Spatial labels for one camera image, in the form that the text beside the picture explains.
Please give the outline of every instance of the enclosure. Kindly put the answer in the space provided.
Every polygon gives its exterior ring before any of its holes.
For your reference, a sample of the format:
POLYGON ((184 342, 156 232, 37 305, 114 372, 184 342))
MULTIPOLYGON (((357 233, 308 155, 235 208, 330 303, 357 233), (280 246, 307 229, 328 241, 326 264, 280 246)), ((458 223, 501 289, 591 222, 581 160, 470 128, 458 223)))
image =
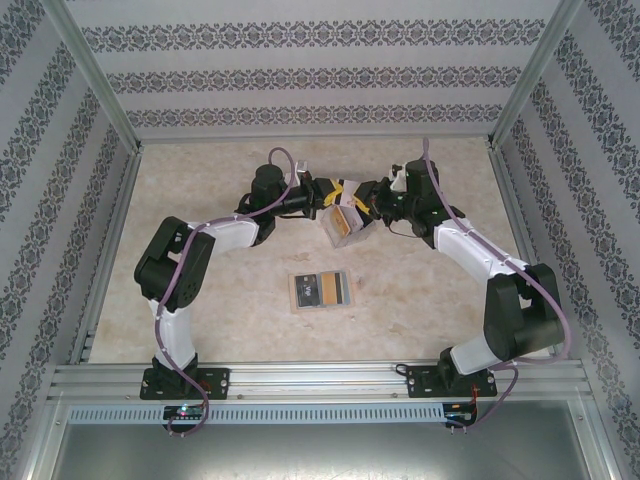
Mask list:
POLYGON ((3 1, 0 478, 640 478, 639 8, 3 1), (483 288, 404 223, 334 249, 278 220, 211 259, 191 328, 228 397, 168 438, 176 402, 139 398, 157 345, 133 278, 160 222, 230 214, 275 146, 365 182, 424 136, 451 203, 555 272, 570 358, 519 365, 449 435, 396 365, 481 332, 483 288), (290 275, 341 269, 353 305, 291 309, 290 275))

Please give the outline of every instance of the striped wall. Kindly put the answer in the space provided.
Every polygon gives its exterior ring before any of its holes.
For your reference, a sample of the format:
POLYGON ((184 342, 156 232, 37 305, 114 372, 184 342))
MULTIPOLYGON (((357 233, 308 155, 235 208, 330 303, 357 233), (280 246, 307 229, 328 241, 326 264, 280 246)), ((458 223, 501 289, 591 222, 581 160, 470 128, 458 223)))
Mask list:
POLYGON ((585 1, 503 145, 623 478, 640 478, 639 45, 640 2, 585 1))
POLYGON ((0 2, 0 29, 0 479, 9 479, 47 369, 68 360, 130 155, 37 0, 0 2))
POLYGON ((558 0, 75 0, 143 140, 492 130, 558 0))

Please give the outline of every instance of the marble-textured floor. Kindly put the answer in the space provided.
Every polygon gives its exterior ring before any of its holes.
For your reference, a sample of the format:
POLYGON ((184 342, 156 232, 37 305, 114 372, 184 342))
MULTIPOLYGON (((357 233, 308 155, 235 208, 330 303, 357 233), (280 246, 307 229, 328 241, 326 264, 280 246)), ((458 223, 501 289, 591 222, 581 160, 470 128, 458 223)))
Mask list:
MULTIPOLYGON (((255 141, 145 149, 90 361, 148 363, 152 315, 134 267, 169 215, 206 221, 229 214, 274 146, 307 160, 312 175, 379 180, 421 154, 419 139, 255 141)), ((434 139, 431 158, 450 202, 488 238, 517 253, 484 142, 434 139)), ((286 166, 279 157, 278 163, 286 166)), ((407 225, 396 229, 409 233, 407 225)), ((267 242, 215 257, 194 303, 202 361, 436 358, 482 329, 484 298, 457 264, 421 240, 379 223, 365 242, 334 250, 319 221, 279 220, 267 242), (288 276, 348 269, 355 305, 292 313, 288 276)))

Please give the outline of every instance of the mounting plate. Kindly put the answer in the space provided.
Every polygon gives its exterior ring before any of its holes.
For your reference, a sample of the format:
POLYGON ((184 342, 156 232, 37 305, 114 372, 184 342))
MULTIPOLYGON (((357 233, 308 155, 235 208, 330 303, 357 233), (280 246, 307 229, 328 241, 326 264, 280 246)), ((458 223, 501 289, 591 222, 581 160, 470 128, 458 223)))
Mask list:
POLYGON ((451 388, 445 387, 438 374, 437 365, 398 365, 396 372, 407 378, 410 398, 471 397, 473 387, 478 397, 495 397, 498 394, 496 380, 489 370, 460 376, 451 388))
MULTIPOLYGON (((209 400, 226 400, 229 392, 228 368, 198 368, 196 381, 207 392, 209 400)), ((200 393, 192 388, 187 395, 176 391, 161 390, 157 370, 147 368, 142 377, 140 399, 142 400, 198 400, 200 393)))

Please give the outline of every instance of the small cardboard box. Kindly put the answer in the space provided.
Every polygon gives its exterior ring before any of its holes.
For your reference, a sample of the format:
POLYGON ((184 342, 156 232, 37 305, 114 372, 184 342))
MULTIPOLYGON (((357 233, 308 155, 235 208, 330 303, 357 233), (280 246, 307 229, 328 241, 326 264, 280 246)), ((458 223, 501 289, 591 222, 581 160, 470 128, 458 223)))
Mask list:
POLYGON ((333 248, 365 240, 375 229, 375 222, 357 208, 332 205, 327 208, 320 219, 333 248))

